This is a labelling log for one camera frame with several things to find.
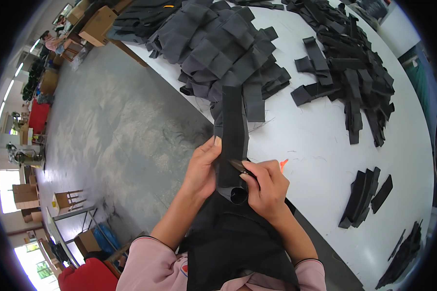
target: worktable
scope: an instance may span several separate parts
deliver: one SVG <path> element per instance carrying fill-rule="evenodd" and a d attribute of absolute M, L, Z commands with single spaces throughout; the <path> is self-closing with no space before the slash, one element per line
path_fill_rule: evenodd
<path fill-rule="evenodd" d="M 329 2 L 333 7 L 340 3 L 338 0 Z M 254 162 L 289 159 L 284 171 L 290 181 L 287 198 L 338 253 L 364 289 L 374 290 L 390 264 L 387 259 L 402 231 L 406 229 L 406 238 L 414 222 L 423 220 L 421 234 L 425 242 L 429 225 L 434 182 L 432 148 L 416 92 L 388 46 L 358 17 L 358 26 L 372 42 L 372 50 L 378 52 L 395 80 L 396 93 L 391 97 L 395 112 L 387 122 L 382 148 L 374 146 L 364 113 L 359 144 L 350 145 L 343 103 L 330 102 L 323 97 L 297 107 L 290 95 L 300 85 L 316 83 L 314 75 L 298 73 L 294 64 L 294 60 L 307 55 L 303 38 L 316 37 L 315 32 L 298 14 L 250 9 L 255 15 L 252 23 L 257 29 L 273 26 L 277 32 L 278 38 L 272 41 L 277 48 L 273 55 L 277 64 L 291 75 L 291 80 L 288 87 L 266 100 L 267 123 L 264 126 L 248 124 L 248 157 Z M 348 6 L 346 10 L 356 15 Z M 144 45 L 124 44 L 176 90 L 184 85 L 177 80 L 179 65 L 169 64 L 162 56 L 149 58 L 151 53 Z M 208 101 L 183 96 L 213 123 Z M 390 195 L 375 215 L 369 212 L 359 228 L 339 228 L 356 172 L 365 172 L 366 168 L 373 170 L 375 166 L 381 169 L 378 190 L 387 176 L 392 175 Z M 379 290 L 400 286 L 401 282 Z"/>

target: hand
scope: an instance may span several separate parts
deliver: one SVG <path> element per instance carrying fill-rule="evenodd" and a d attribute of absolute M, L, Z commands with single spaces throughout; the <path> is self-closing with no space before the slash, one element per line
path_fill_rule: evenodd
<path fill-rule="evenodd" d="M 280 172 L 278 161 L 253 163 L 243 161 L 243 166 L 257 177 L 257 181 L 250 175 L 239 175 L 248 185 L 248 204 L 260 216 L 270 223 L 285 212 L 286 191 L 290 181 Z"/>
<path fill-rule="evenodd" d="M 211 137 L 196 148 L 186 170 L 181 190 L 206 199 L 215 190 L 215 170 L 212 162 L 222 152 L 222 139 Z"/>

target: concrete floor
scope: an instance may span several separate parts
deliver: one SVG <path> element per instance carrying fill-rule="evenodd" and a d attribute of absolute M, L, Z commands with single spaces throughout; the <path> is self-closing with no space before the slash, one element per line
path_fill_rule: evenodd
<path fill-rule="evenodd" d="M 47 162 L 37 177 L 41 205 L 51 209 L 54 192 L 83 189 L 84 206 L 98 206 L 97 222 L 125 243 L 152 231 L 212 125 L 151 68 L 109 43 L 89 52 L 75 72 L 62 66 L 47 134 Z M 327 290 L 362 290 L 326 241 L 296 217 L 325 265 Z M 83 218 L 58 221 L 65 240 L 81 232 Z"/>

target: fingernail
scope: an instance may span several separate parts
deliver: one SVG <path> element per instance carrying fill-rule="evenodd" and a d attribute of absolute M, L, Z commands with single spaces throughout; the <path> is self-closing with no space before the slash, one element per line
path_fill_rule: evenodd
<path fill-rule="evenodd" d="M 216 146 L 220 145 L 221 142 L 222 142 L 222 139 L 221 139 L 219 136 L 215 137 L 215 142 L 214 142 L 214 144 L 215 144 Z"/>

